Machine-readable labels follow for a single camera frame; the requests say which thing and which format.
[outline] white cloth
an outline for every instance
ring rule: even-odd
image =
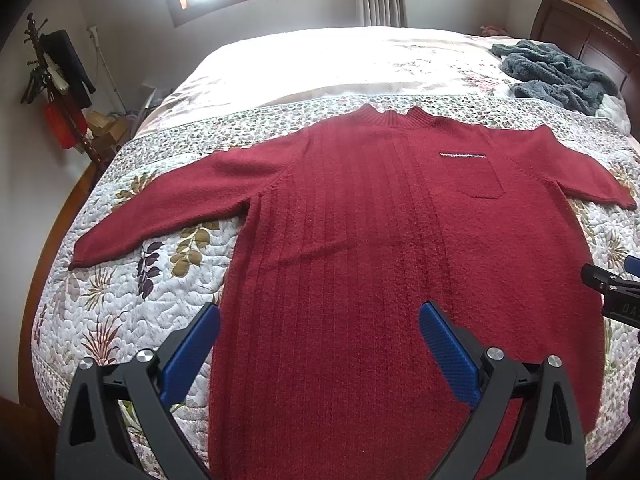
[[[381,93],[513,96],[510,88],[519,81],[500,70],[500,59],[489,49],[494,43],[518,41],[507,36],[479,38],[446,30],[394,27],[299,30],[238,41],[207,56],[149,115],[136,136],[316,97]],[[607,99],[598,115],[628,135],[630,123],[623,106],[624,102]]]
[[[596,117],[606,117],[610,119],[620,130],[620,133],[627,137],[631,135],[631,120],[626,114],[624,99],[605,94],[602,104],[596,112]]]

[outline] cardboard box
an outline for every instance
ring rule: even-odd
[[[98,153],[104,152],[109,148],[116,146],[121,140],[126,142],[125,134],[129,131],[127,120],[122,117],[111,123],[100,136],[97,136],[92,142],[94,150]]]
[[[86,117],[86,123],[95,137],[102,136],[114,122],[116,119],[113,117],[107,117],[95,111],[90,112]]]

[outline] blue gripper pad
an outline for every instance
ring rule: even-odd
[[[187,396],[189,388],[220,332],[220,310],[207,304],[200,320],[185,336],[162,371],[160,401],[169,407]]]
[[[625,258],[625,270],[629,274],[640,278],[640,258],[635,256],[627,256]]]
[[[431,303],[420,308],[418,323],[454,396],[474,409],[482,396],[475,363]]]

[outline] wooden headboard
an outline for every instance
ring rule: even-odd
[[[640,140],[640,54],[628,35],[566,0],[542,0],[531,39],[555,43],[612,78],[625,99],[631,134]]]

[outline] red sweater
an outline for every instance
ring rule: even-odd
[[[367,105],[156,178],[78,240],[72,265],[246,213],[214,349],[212,471],[417,480],[466,416],[418,332],[426,300],[513,358],[561,356],[593,429],[601,301],[580,282],[591,255],[566,196],[636,207],[546,126],[491,130]]]

